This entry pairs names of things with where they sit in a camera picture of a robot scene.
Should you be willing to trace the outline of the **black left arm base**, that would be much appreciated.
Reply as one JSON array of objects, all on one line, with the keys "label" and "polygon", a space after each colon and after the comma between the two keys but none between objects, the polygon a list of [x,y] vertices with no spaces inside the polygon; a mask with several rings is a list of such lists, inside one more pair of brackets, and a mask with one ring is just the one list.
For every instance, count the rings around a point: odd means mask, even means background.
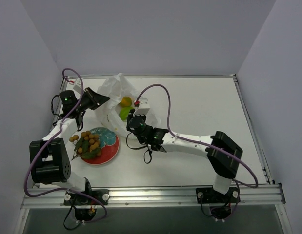
[{"label": "black left arm base", "polygon": [[109,190],[92,190],[89,193],[82,192],[84,195],[66,192],[63,205],[73,206],[76,220],[82,222],[94,222],[107,217]]}]

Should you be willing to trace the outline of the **green fake starfruit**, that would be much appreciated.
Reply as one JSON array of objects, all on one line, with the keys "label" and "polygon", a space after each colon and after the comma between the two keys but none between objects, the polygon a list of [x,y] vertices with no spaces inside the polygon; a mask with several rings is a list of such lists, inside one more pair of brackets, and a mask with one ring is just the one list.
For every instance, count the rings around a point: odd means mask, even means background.
[{"label": "green fake starfruit", "polygon": [[127,117],[128,115],[130,114],[130,111],[134,111],[135,108],[133,107],[123,107],[120,112],[119,112],[119,117],[122,121],[126,121],[127,120]]}]

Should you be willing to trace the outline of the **aluminium front rail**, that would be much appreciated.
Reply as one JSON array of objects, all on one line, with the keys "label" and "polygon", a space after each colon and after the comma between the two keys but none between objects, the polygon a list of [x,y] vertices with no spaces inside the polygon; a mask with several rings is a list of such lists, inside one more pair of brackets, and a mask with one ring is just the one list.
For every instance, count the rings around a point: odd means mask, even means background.
[{"label": "aluminium front rail", "polygon": [[[197,206],[195,186],[111,187],[107,208]],[[65,208],[65,191],[31,198],[25,196],[22,208]],[[285,203],[281,185],[261,185],[256,189],[240,186],[240,205],[279,205]]]}]

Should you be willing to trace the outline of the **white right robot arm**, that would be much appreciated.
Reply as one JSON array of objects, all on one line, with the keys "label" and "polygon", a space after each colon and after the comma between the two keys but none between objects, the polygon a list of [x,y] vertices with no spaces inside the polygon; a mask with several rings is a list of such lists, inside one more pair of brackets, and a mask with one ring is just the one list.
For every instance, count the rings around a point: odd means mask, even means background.
[{"label": "white right robot arm", "polygon": [[223,201],[229,195],[229,187],[236,177],[243,150],[227,134],[217,131],[211,136],[172,135],[167,129],[145,123],[146,116],[127,117],[127,130],[150,152],[182,152],[202,156],[209,160],[216,176],[211,195]]}]

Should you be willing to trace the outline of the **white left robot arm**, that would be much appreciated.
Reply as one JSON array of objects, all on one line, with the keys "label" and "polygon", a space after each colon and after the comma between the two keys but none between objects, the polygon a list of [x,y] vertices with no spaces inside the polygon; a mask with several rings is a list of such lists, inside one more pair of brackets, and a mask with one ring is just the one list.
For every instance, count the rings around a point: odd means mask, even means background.
[{"label": "white left robot arm", "polygon": [[82,125],[82,114],[88,109],[96,110],[110,97],[100,95],[91,88],[83,90],[80,99],[72,90],[63,91],[57,97],[62,101],[62,114],[55,127],[42,140],[32,141],[29,145],[30,175],[34,183],[74,190],[76,200],[88,204],[93,198],[90,183],[72,172],[66,143]]}]

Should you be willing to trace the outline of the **fake longan bunch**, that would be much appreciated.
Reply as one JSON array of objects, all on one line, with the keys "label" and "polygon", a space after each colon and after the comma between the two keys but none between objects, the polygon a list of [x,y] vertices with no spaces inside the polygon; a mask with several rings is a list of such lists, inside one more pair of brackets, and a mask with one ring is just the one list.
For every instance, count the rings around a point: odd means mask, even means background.
[{"label": "fake longan bunch", "polygon": [[69,142],[74,145],[72,160],[76,158],[93,159],[100,157],[101,141],[100,135],[91,131],[82,132],[80,135],[73,135],[69,138]]}]

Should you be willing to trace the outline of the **red and teal plate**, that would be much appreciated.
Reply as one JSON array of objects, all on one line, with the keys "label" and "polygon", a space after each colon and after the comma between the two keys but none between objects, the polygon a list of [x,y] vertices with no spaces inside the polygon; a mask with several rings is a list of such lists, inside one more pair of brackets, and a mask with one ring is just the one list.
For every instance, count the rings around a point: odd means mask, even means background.
[{"label": "red and teal plate", "polygon": [[90,130],[92,134],[98,134],[101,154],[94,158],[82,160],[90,165],[103,165],[110,162],[118,153],[120,147],[119,137],[105,127],[97,127]]}]

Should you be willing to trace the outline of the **yellow fake mango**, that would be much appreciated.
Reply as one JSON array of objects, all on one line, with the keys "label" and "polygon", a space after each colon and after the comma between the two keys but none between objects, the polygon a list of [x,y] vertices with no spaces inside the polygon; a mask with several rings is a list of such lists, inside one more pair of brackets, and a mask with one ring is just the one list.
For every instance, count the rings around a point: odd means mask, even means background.
[{"label": "yellow fake mango", "polygon": [[131,97],[125,96],[122,98],[121,102],[119,103],[119,106],[121,107],[130,107],[132,105],[132,99]]}]

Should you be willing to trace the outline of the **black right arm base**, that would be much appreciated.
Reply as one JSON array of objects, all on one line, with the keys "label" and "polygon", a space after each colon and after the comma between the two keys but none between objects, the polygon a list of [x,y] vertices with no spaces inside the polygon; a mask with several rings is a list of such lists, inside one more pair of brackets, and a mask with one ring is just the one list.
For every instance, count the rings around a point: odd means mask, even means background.
[{"label": "black right arm base", "polygon": [[212,187],[196,188],[197,203],[205,217],[216,222],[225,222],[236,210],[240,199],[240,188],[230,187],[226,194],[215,191]]}]

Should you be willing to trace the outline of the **white plastic bag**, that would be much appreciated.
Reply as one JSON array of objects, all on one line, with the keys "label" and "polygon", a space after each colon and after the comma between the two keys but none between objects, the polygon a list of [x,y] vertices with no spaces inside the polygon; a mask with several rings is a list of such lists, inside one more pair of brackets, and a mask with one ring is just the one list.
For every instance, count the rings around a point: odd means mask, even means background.
[{"label": "white plastic bag", "polygon": [[[103,127],[114,132],[118,136],[126,137],[129,132],[126,129],[127,121],[122,121],[119,117],[119,112],[123,108],[119,106],[122,98],[125,96],[131,97],[134,108],[135,100],[146,98],[140,95],[140,92],[124,77],[123,74],[117,74],[109,77],[97,92],[101,95],[110,97],[110,100],[103,104],[95,111],[97,120]],[[150,110],[146,115],[146,123],[158,127],[161,123],[158,115],[155,114],[153,107],[150,105]]]}]

